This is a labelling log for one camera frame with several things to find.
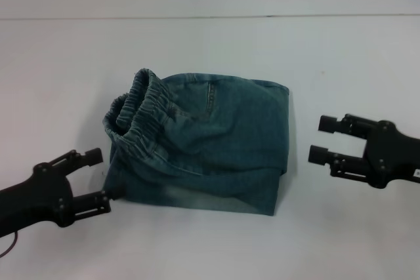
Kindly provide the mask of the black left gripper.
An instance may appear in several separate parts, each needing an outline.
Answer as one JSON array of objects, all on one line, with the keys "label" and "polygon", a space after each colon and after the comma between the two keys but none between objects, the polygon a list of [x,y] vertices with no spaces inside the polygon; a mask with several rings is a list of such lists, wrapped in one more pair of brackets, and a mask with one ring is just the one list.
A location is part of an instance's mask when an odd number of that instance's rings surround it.
[{"label": "black left gripper", "polygon": [[78,169],[102,162],[100,148],[84,154],[71,150],[49,164],[36,165],[27,180],[1,190],[1,236],[43,221],[65,228],[75,221],[111,212],[110,201],[121,199],[125,188],[73,197],[66,178]]}]

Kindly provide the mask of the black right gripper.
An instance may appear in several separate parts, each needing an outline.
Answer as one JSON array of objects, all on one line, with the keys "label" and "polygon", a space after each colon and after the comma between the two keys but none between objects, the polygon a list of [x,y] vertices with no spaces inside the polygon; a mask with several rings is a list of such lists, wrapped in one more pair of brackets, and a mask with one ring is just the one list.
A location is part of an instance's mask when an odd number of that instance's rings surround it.
[{"label": "black right gripper", "polygon": [[370,186],[378,189],[386,188],[393,180],[419,183],[415,174],[419,170],[419,139],[402,134],[394,123],[376,122],[351,114],[346,114],[339,121],[336,117],[323,115],[318,130],[366,140],[364,157],[367,161],[330,152],[327,148],[310,147],[308,162],[329,165],[332,177],[367,179]]}]

